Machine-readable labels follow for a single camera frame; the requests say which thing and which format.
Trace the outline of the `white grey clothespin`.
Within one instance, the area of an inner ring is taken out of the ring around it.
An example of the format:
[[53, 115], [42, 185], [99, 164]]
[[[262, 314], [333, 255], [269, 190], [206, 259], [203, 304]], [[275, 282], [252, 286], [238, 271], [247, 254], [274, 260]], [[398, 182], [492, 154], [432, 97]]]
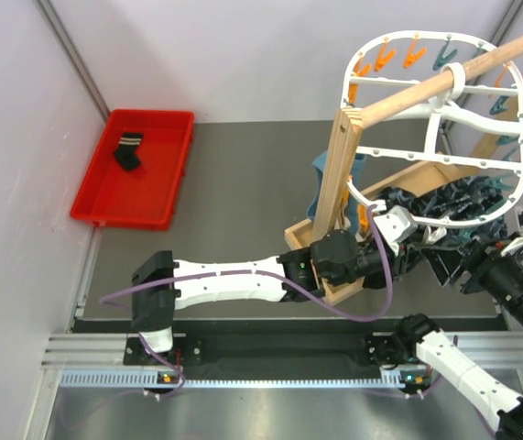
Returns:
[[446, 235], [447, 229], [445, 227], [432, 227], [427, 225], [424, 229], [422, 243], [425, 245], [434, 245], [444, 239]]

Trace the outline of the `orange clothespin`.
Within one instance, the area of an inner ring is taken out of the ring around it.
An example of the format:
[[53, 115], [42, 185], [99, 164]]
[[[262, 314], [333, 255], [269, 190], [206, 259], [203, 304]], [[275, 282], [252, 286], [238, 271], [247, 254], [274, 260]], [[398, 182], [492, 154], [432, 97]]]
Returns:
[[370, 224], [367, 217], [367, 208], [364, 205], [357, 207], [358, 214], [358, 231], [356, 237], [358, 240], [363, 241], [370, 235]]
[[340, 226], [342, 228], [348, 228], [349, 225], [351, 224], [348, 216], [347, 216], [347, 207], [348, 207], [348, 203], [349, 203], [349, 192], [347, 190], [345, 190], [343, 192], [343, 198], [341, 200], [341, 213], [340, 213]]

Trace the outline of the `white clip hanger frame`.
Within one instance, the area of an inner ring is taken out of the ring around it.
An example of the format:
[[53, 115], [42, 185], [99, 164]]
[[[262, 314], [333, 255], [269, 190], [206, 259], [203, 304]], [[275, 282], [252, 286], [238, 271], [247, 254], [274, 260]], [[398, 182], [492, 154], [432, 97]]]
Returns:
[[[413, 43], [421, 40], [437, 40], [446, 44], [466, 43], [476, 49], [476, 55], [466, 63], [458, 63], [452, 56], [441, 54], [437, 63], [438, 71], [447, 73], [449, 77], [447, 84], [434, 90], [425, 91], [422, 82], [417, 80], [371, 76], [370, 70], [362, 64], [365, 56], [373, 50], [378, 52], [371, 70], [379, 71], [395, 56], [395, 51], [388, 46], [389, 43], [404, 39], [409, 39]], [[488, 214], [480, 214], [471, 220], [454, 220], [446, 214], [438, 217], [409, 214], [408, 218], [413, 223], [447, 229], [484, 225], [507, 213], [523, 195], [523, 75], [513, 61], [514, 57], [513, 54], [506, 54], [504, 48], [498, 48], [485, 40], [462, 33], [402, 30], [371, 39], [349, 61], [344, 76], [341, 107], [349, 110], [352, 119], [357, 119], [361, 114], [360, 110], [354, 107], [359, 85], [374, 84], [397, 86], [400, 90], [399, 93], [366, 108], [374, 114], [375, 123], [395, 119], [425, 119], [428, 122], [425, 143], [421, 151], [360, 146], [356, 150], [357, 153], [373, 158], [508, 171], [518, 179], [517, 186], [511, 190], [506, 200]], [[518, 104], [516, 116], [512, 120], [499, 120], [494, 115], [484, 116], [464, 109], [456, 102], [462, 94], [514, 98]], [[517, 142], [519, 160], [442, 155], [436, 149], [436, 142], [441, 123], [444, 121], [465, 125], [487, 135], [496, 135]]]

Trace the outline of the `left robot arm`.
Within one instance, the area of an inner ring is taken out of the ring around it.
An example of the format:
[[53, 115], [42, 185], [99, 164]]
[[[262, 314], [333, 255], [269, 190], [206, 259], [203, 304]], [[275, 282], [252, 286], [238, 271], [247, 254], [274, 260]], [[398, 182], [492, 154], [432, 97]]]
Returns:
[[324, 303], [330, 288], [374, 289], [379, 281], [388, 288], [418, 226], [399, 206], [368, 224], [363, 240], [334, 229], [307, 247], [254, 261], [197, 264], [169, 251], [155, 253], [132, 276], [132, 328], [145, 339], [144, 352], [156, 363], [170, 361], [175, 313], [203, 303]]

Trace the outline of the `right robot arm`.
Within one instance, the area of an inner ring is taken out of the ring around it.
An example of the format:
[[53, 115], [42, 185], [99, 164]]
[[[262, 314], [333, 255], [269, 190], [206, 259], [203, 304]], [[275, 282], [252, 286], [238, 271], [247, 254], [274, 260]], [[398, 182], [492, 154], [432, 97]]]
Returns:
[[[508, 255], [480, 251], [467, 258], [463, 269], [470, 278], [463, 291], [489, 293], [523, 327], [522, 255], [523, 247]], [[380, 367], [431, 367], [473, 405], [495, 438], [523, 439], [523, 395], [473, 362], [427, 315], [402, 318], [390, 335], [368, 337], [366, 347], [369, 359]]]

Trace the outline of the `teal cloth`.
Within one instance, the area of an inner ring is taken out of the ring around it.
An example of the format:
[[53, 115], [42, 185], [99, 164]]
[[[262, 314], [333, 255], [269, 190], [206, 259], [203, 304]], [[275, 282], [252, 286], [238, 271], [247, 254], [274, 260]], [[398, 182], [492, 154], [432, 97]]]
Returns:
[[[314, 219], [318, 207], [318, 201], [321, 193], [321, 183], [323, 179], [323, 174], [326, 168], [326, 160], [327, 160], [327, 152], [324, 151], [321, 155], [319, 155], [313, 162], [312, 167], [316, 171], [317, 175], [317, 192], [307, 210], [307, 217], [310, 219]], [[354, 161], [351, 168], [351, 181], [355, 182], [358, 181], [362, 172], [362, 169], [365, 165], [366, 157], [362, 154], [355, 154], [354, 155]], [[349, 203], [347, 207], [347, 216], [351, 222], [348, 228], [345, 228], [349, 230], [351, 233], [356, 235], [358, 231], [358, 214], [357, 214], [357, 207], [359, 206], [359, 203], [355, 200], [353, 196], [350, 195], [349, 197]]]

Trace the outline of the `dark patterned cloth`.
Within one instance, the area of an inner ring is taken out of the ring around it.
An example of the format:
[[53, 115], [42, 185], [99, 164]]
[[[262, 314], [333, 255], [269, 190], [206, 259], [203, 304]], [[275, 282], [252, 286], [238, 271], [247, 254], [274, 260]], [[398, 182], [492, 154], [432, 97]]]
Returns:
[[[464, 221], [493, 213], [505, 203], [505, 190], [510, 187], [498, 178], [473, 176], [461, 178], [433, 191], [417, 196], [399, 187], [388, 186], [377, 196], [389, 207], [402, 206], [416, 216]], [[476, 239], [497, 241], [508, 236], [503, 216], [479, 226], [449, 229], [436, 244], [442, 248], [459, 248]]]

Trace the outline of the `wooden rack stand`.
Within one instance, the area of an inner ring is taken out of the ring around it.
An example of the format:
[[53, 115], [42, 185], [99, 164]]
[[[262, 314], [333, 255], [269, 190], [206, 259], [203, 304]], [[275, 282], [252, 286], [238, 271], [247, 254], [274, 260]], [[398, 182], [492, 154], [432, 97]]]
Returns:
[[[446, 44], [437, 40], [421, 40], [413, 43], [409, 39], [404, 39], [393, 41], [388, 46], [395, 51], [395, 56], [379, 71], [371, 70], [378, 52], [373, 50], [365, 56], [362, 64], [370, 70], [369, 74], [396, 80], [417, 80], [422, 82], [425, 91], [434, 90], [448, 82], [449, 75], [438, 71], [437, 63], [441, 54], [452, 56], [458, 63], [466, 63], [476, 55], [474, 47], [458, 42]], [[515, 56], [513, 61], [523, 75], [523, 36], [496, 47], [504, 48], [506, 54]], [[376, 212], [384, 210], [384, 204], [375, 198], [374, 188], [359, 190], [355, 187], [351, 181], [351, 168], [354, 155], [359, 154], [356, 151], [357, 148], [363, 146], [360, 142], [363, 132], [369, 127], [385, 122], [375, 123], [374, 114], [366, 108], [399, 91], [397, 86], [359, 85], [354, 101], [354, 107], [361, 112], [357, 119], [352, 119], [349, 116], [349, 110], [340, 106], [332, 126], [315, 218], [297, 223], [286, 230], [285, 238], [292, 248], [305, 245], [311, 238], [323, 237], [338, 225], [341, 200], [345, 190], [348, 190], [359, 204], [373, 205]], [[499, 120], [514, 119], [518, 110], [516, 99], [499, 98], [495, 95], [462, 94], [456, 102], [464, 109], [483, 116], [496, 116]], [[474, 128], [449, 121], [441, 123], [436, 149], [442, 155], [519, 160], [517, 142], [506, 137], [487, 135]], [[408, 163], [407, 168], [390, 176], [387, 179], [388, 184], [404, 182], [413, 189], [427, 192], [446, 182], [458, 180], [480, 171], [490, 171], [418, 161], [406, 160], [406, 162]], [[514, 188], [517, 186], [518, 179], [514, 174], [505, 170], [491, 171], [504, 171], [511, 174], [517, 181]]]

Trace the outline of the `red plastic tray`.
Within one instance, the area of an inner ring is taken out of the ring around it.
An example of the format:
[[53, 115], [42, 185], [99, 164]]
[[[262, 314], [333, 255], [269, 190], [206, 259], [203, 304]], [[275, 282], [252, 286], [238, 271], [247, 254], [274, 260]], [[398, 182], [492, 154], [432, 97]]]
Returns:
[[[71, 217], [96, 227], [147, 230], [169, 228], [193, 141], [194, 113], [174, 110], [116, 109], [106, 122]], [[124, 132], [144, 135], [141, 165], [124, 171], [114, 150]]]

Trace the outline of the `black striped sock upper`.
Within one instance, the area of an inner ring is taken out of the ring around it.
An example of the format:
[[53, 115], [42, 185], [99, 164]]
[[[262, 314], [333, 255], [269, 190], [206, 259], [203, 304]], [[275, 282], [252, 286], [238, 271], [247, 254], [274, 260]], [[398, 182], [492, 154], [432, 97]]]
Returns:
[[134, 171], [141, 165], [137, 150], [144, 135], [137, 132], [124, 132], [114, 150], [114, 159], [123, 171]]

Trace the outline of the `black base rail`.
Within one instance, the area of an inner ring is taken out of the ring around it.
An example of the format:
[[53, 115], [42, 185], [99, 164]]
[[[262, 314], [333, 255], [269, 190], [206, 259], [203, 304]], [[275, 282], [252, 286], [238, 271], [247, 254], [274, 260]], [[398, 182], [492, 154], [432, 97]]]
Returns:
[[190, 380], [358, 380], [412, 360], [397, 348], [396, 320], [196, 319], [173, 325], [163, 354]]

